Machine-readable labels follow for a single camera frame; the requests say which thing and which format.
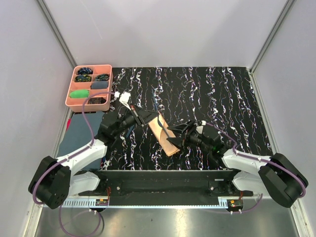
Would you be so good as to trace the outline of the blue plastic knife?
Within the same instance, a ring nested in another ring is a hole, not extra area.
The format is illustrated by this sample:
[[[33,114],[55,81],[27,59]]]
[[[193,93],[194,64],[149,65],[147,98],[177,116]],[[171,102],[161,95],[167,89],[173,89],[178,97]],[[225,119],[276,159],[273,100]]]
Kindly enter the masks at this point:
[[[130,134],[131,134],[131,132],[133,131],[134,128],[135,128],[135,124],[132,125],[132,126],[129,128],[129,130],[128,130],[126,136],[125,136],[126,138],[128,138],[128,137],[130,136]]]

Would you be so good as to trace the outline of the peach cloth napkin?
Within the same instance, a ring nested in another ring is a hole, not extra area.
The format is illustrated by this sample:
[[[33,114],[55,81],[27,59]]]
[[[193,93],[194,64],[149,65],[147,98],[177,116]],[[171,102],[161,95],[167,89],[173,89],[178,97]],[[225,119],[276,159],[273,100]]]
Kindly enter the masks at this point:
[[[159,114],[160,118],[165,120],[161,113]],[[179,152],[180,150],[173,146],[171,143],[167,141],[167,136],[166,134],[162,131],[162,129],[158,126],[157,123],[157,118],[153,119],[148,126],[150,127],[151,131],[155,135],[157,141],[159,142],[160,146],[166,153],[168,157],[174,155],[175,153]]]

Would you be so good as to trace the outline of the blue plastic fork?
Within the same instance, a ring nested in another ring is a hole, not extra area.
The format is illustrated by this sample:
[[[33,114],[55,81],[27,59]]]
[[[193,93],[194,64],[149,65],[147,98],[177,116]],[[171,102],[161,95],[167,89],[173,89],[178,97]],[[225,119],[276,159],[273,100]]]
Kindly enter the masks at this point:
[[[162,129],[162,131],[166,134],[167,138],[174,137],[173,133],[169,133],[169,130],[166,127],[165,120],[161,119],[160,116],[157,118],[158,126]]]

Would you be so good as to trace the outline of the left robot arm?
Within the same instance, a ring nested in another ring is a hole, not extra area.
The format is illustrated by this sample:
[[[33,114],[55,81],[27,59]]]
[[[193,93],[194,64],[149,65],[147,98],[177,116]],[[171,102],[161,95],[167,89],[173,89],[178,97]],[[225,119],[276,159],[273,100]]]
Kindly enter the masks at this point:
[[[33,201],[56,209],[68,196],[86,191],[102,195],[107,188],[105,181],[93,172],[79,174],[83,168],[99,158],[103,158],[108,147],[120,137],[123,131],[134,125],[146,126],[159,113],[137,106],[127,109],[122,116],[115,112],[103,115],[97,134],[81,148],[58,158],[43,158],[29,184],[28,191]]]

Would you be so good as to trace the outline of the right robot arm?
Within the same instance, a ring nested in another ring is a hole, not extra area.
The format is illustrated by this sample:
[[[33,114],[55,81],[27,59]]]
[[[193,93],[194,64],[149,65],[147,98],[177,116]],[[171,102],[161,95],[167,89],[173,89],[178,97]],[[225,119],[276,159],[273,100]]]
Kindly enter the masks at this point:
[[[221,140],[226,132],[204,120],[201,124],[188,121],[168,129],[177,134],[167,138],[175,147],[198,147],[208,153],[215,168],[236,171],[232,179],[224,183],[228,195],[251,191],[268,195],[279,205],[290,208],[306,194],[307,179],[283,154],[263,156],[241,152],[232,137],[229,140],[233,146],[229,148]]]

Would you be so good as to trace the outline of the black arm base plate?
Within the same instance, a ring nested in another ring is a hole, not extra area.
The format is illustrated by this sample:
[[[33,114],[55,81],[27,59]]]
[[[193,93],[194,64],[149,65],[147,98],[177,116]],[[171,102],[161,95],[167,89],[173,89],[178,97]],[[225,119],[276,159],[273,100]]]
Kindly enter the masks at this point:
[[[212,197],[251,197],[250,190],[239,191],[233,185],[237,174],[231,170],[107,170],[94,171],[101,181],[94,191],[80,196],[126,196],[130,193],[198,193]]]

